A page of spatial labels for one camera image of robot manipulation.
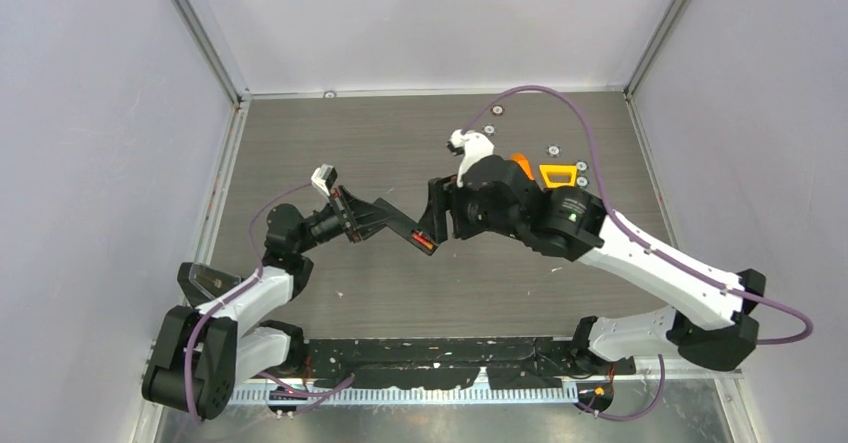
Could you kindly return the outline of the black remote control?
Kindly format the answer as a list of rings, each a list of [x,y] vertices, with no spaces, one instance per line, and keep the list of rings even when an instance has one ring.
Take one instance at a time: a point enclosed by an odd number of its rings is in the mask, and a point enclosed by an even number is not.
[[[422,253],[424,253],[424,254],[426,254],[426,255],[428,255],[428,256],[430,256],[430,255],[432,255],[432,254],[434,254],[434,253],[435,253],[435,251],[438,249],[438,243],[434,240],[434,238],[432,237],[432,235],[430,234],[430,232],[429,232],[429,231],[428,231],[428,230],[427,230],[427,229],[426,229],[426,228],[425,228],[422,224],[420,224],[419,222],[416,222],[416,221],[415,221],[415,220],[413,220],[411,217],[409,217],[408,215],[406,215],[404,212],[402,212],[401,210],[399,210],[398,208],[396,208],[395,206],[393,206],[391,203],[389,203],[388,201],[386,201],[386,200],[385,200],[385,199],[383,199],[383,198],[378,198],[378,199],[376,199],[376,200],[374,201],[374,203],[375,203],[377,206],[379,206],[380,208],[382,208],[382,209],[383,209],[383,211],[387,211],[387,212],[399,212],[402,216],[404,216],[404,217],[405,217],[405,221],[402,223],[401,230],[400,230],[400,231],[398,231],[397,233],[395,233],[395,232],[394,232],[396,235],[398,235],[398,236],[399,236],[399,237],[401,237],[403,240],[405,240],[406,242],[410,243],[410,244],[411,244],[412,246],[414,246],[416,249],[418,249],[419,251],[421,251]],[[418,245],[414,242],[414,240],[411,238],[411,235],[412,235],[412,233],[413,233],[413,232],[420,232],[420,233],[425,234],[427,237],[429,237],[429,238],[430,238],[430,239],[431,239],[431,240],[435,243],[435,245],[436,245],[435,250],[434,250],[432,253],[427,253],[427,252],[423,251],[423,250],[422,250],[422,249],[421,249],[421,248],[420,248],[420,247],[419,247],[419,246],[418,246]]]

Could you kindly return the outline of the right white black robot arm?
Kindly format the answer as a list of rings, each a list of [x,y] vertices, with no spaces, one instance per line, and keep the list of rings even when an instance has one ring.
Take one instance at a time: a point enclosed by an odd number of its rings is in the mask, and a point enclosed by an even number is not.
[[[570,355],[584,373],[657,354],[727,372],[758,345],[755,306],[738,294],[762,295],[762,273],[711,268],[606,210],[586,190],[540,188],[514,161],[487,156],[463,176],[430,180],[422,225],[417,239],[424,245],[496,233],[543,256],[612,273],[665,302],[659,310],[628,317],[582,318]]]

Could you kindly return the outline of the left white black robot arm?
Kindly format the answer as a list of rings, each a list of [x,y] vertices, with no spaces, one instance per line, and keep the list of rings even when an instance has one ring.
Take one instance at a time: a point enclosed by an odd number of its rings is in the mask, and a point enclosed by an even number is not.
[[[308,360],[302,329],[268,316],[305,289],[313,269],[305,252],[342,234],[362,241],[394,216],[385,200],[368,203],[343,187],[309,217],[280,197],[257,214],[271,241],[254,252],[255,270],[220,296],[166,313],[142,379],[145,400],[211,420],[244,381],[301,373]]]

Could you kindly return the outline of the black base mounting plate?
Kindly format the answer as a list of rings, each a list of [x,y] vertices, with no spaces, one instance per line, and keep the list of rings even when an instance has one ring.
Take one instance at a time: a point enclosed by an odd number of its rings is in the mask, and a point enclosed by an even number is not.
[[[553,337],[312,339],[295,376],[325,388],[352,375],[355,389],[450,390],[480,373],[496,389],[546,389],[563,377],[633,375],[635,363],[604,362]]]

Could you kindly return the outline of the dark clear plastic box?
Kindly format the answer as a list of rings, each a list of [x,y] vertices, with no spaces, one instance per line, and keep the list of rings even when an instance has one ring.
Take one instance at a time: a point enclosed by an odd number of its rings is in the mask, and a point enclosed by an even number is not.
[[[243,281],[238,275],[196,262],[181,263],[176,280],[191,307],[220,298]]]

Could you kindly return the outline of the yellow triangular plastic frame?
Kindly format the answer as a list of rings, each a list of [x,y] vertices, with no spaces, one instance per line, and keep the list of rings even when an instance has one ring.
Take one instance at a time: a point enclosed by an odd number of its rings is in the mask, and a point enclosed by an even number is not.
[[[579,176],[576,165],[540,164],[539,173],[543,186],[547,189],[574,187]]]

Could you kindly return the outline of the ribbed aluminium front rail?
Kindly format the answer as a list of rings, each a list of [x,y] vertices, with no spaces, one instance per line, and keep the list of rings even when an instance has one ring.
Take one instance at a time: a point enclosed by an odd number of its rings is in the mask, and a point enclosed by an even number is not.
[[[572,382],[556,388],[491,389],[472,386],[452,390],[346,389],[323,401],[325,405],[471,405],[471,404],[573,404],[579,400],[579,390]],[[319,397],[294,396],[289,392],[273,391],[260,384],[238,388],[230,398],[230,406],[307,405]]]

